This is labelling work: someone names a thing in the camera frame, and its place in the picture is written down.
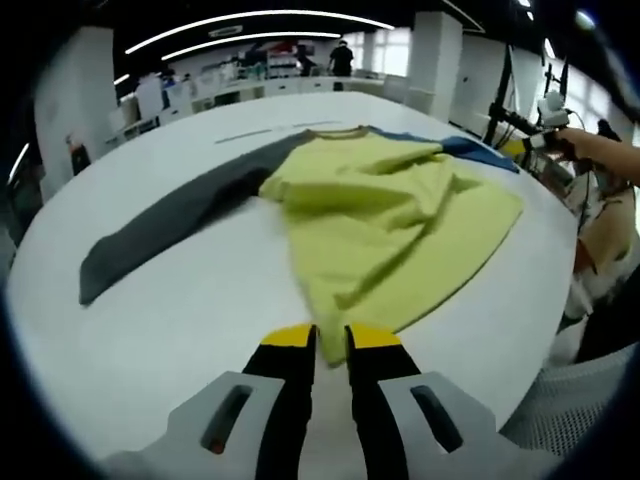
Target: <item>window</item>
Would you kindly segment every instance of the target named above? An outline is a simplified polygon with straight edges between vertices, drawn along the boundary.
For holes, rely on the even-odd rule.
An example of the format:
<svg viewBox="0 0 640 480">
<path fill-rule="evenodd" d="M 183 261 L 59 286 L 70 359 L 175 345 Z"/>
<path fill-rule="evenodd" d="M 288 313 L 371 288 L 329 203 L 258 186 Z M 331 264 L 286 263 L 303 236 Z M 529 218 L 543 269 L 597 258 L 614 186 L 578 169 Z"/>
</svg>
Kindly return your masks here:
<svg viewBox="0 0 640 480">
<path fill-rule="evenodd" d="M 547 59 L 547 61 L 551 63 L 554 77 L 560 78 L 564 62 L 549 59 Z M 537 99 L 541 98 L 544 93 L 545 81 L 546 77 L 543 76 L 540 84 L 538 85 L 538 94 L 536 95 Z M 550 89 L 558 90 L 559 85 L 554 82 L 551 84 Z M 601 118 L 607 119 L 609 117 L 611 110 L 611 97 L 609 93 L 594 80 L 587 77 L 580 70 L 570 67 L 565 105 L 567 108 L 580 115 L 580 118 L 582 118 L 582 121 L 584 122 L 584 127 L 588 132 L 596 133 L 598 131 L 598 120 Z M 530 120 L 535 121 L 537 118 L 538 111 L 534 106 Z M 576 115 L 570 115 L 569 126 L 582 128 L 582 123 Z"/>
<path fill-rule="evenodd" d="M 353 52 L 353 67 L 362 68 L 362 56 L 364 54 L 364 32 L 349 33 L 343 35 L 342 38 L 346 40 L 347 46 Z"/>
<path fill-rule="evenodd" d="M 409 67 L 411 30 L 378 30 L 374 37 L 373 70 L 405 77 Z"/>
</svg>

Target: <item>table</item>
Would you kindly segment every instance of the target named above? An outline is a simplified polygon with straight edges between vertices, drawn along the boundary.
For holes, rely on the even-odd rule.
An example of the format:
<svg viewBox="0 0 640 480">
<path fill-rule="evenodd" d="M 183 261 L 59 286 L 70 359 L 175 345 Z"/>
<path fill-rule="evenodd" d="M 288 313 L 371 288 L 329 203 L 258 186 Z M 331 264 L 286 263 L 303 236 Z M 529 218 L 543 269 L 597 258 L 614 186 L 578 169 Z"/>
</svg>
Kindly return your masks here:
<svg viewBox="0 0 640 480">
<path fill-rule="evenodd" d="M 91 457 L 146 446 L 165 431 L 171 410 L 224 371 L 240 371 L 269 331 L 307 321 L 309 313 L 289 266 L 279 209 L 261 199 L 146 263 L 84 308 L 78 271 L 89 248 L 166 193 L 244 152 L 308 125 L 358 124 L 432 138 L 461 134 L 361 93 L 265 98 L 136 138 L 45 205 L 18 250 L 7 298 L 39 392 Z M 247 132 L 253 133 L 238 137 Z M 528 174 L 459 161 L 518 192 L 524 212 L 482 270 L 400 337 L 423 371 L 441 372 L 484 403 L 499 428 L 553 341 L 577 226 Z M 329 371 L 318 360 L 316 371 L 300 478 L 361 478 L 345 367 Z"/>
</svg>

